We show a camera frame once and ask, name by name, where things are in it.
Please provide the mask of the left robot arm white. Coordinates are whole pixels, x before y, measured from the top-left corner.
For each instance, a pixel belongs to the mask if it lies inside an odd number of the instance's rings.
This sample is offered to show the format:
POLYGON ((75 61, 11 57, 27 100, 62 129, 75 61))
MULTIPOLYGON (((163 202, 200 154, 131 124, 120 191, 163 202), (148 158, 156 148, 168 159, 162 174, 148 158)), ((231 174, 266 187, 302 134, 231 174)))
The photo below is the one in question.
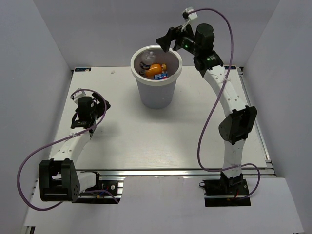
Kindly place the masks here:
POLYGON ((78 105, 72 117, 70 139, 49 159, 39 164, 39 194, 42 201, 75 202, 78 196, 88 190, 97 195, 103 189, 103 182, 95 171, 78 172, 75 164, 91 140, 96 121, 104 115, 109 102, 92 93, 91 96, 75 97, 78 105))

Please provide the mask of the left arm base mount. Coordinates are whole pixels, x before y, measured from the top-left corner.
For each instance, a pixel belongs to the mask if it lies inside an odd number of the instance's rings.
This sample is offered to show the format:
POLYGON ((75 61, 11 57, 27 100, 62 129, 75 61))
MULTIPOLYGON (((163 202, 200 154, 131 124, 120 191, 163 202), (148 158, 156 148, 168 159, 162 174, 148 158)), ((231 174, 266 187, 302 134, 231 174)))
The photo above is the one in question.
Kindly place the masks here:
POLYGON ((74 204, 118 204, 121 200, 123 178, 94 172, 95 185, 80 192, 74 204))

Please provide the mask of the orange juice bottle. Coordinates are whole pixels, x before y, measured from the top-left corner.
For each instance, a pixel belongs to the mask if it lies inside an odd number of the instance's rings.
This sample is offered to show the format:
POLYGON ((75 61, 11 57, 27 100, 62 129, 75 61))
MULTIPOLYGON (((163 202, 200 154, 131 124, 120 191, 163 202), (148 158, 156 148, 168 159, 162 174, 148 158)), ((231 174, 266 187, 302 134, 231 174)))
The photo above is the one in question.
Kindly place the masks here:
POLYGON ((153 77, 154 75, 161 74, 165 71, 167 71, 166 64, 152 64, 149 70, 146 71, 145 75, 147 77, 153 77))

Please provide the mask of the blue label water bottle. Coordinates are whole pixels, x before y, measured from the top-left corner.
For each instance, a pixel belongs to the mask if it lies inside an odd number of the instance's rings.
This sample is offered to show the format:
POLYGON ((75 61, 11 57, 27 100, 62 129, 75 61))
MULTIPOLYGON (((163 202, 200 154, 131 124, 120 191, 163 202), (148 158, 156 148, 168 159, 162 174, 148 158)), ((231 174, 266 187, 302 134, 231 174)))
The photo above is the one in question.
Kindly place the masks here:
POLYGON ((163 79, 166 79, 167 77, 168 77, 168 73, 162 72, 160 74, 154 75, 154 80, 163 80, 163 79))

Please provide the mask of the pepsi bottle black cap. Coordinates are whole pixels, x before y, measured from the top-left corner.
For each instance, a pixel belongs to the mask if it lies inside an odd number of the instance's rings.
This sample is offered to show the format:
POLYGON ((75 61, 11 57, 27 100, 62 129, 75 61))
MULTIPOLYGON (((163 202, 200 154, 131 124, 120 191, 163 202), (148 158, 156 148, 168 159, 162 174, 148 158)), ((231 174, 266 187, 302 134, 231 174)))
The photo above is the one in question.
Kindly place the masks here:
POLYGON ((143 70, 150 69, 151 65, 154 63, 156 55, 153 51, 145 51, 141 55, 140 68, 143 70))

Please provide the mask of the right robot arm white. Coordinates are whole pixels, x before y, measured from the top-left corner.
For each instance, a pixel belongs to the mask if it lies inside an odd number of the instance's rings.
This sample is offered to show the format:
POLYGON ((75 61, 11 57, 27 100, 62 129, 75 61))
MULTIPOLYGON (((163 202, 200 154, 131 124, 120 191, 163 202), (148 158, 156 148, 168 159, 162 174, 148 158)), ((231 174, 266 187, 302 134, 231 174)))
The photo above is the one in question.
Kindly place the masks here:
POLYGON ((209 83, 217 96, 225 119, 218 130, 224 140, 224 163, 220 172, 219 188, 225 194, 235 193, 243 182, 241 170, 243 147, 251 132, 257 110, 248 106, 241 99, 228 79, 229 68, 214 51, 214 29, 211 25, 202 23, 193 31, 190 25, 186 27, 171 27, 166 35, 156 39, 164 52, 168 52, 170 44, 175 43, 173 50, 184 49, 191 53, 195 68, 209 83))

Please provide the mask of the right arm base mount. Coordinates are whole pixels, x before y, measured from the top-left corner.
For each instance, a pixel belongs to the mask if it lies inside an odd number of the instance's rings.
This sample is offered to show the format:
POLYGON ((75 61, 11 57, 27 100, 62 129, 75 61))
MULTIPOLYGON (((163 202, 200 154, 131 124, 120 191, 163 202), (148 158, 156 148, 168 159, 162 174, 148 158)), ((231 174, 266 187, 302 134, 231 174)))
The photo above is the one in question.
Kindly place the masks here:
POLYGON ((227 189, 221 180, 208 179, 199 183, 204 190, 205 207, 249 207, 250 198, 247 181, 244 179, 239 185, 227 189))

